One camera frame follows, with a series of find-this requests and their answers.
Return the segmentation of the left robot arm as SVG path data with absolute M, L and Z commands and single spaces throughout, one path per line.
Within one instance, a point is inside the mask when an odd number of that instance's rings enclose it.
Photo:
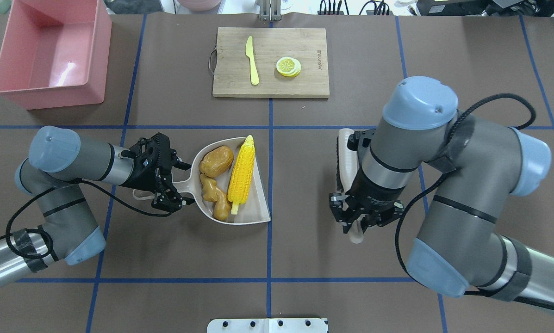
M 80 188 L 107 183 L 151 192 L 152 208 L 167 217 L 194 200 L 173 184 L 173 169 L 188 170 L 162 133 L 141 138 L 130 148 L 82 136 L 71 129 L 42 127 L 31 142 L 29 156 L 17 168 L 18 188 L 36 203 L 44 222 L 12 230 L 18 210 L 0 236 L 0 288 L 40 272 L 59 260 L 68 265 L 99 255 L 106 239 Z

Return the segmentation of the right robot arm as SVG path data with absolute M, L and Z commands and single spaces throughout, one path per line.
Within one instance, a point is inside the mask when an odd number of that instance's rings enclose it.
M 433 193 L 402 270 L 441 295 L 519 302 L 554 314 L 554 257 L 495 232 L 509 196 L 534 192 L 549 172 L 545 142 L 522 132 L 535 120 L 530 103 L 499 93 L 457 107 L 439 80 L 397 84 L 373 130 L 342 129 L 337 192 L 330 210 L 358 243 L 373 226 L 397 221 Z

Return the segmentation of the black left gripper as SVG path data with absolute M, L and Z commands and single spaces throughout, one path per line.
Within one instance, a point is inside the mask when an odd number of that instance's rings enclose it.
M 175 213 L 196 202 L 192 197 L 183 196 L 173 185 L 173 169 L 188 171 L 192 165 L 177 156 L 167 135 L 156 133 L 150 138 L 142 137 L 135 145 L 123 150 L 121 156 L 133 160 L 133 169 L 120 186 L 153 192 L 152 208 Z

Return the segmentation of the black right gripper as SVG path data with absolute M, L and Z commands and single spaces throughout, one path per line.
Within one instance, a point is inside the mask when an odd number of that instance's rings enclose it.
M 348 234 L 358 219 L 363 232 L 373 226 L 383 227 L 399 219 L 405 212 L 398 200 L 402 190 L 383 190 L 371 193 L 330 192 L 329 207 L 336 222 L 342 224 L 343 234 Z

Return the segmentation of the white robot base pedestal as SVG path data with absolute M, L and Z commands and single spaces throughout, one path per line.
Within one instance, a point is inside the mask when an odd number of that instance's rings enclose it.
M 207 333 L 328 333 L 328 320 L 323 318 L 246 318 L 215 319 L 207 325 Z

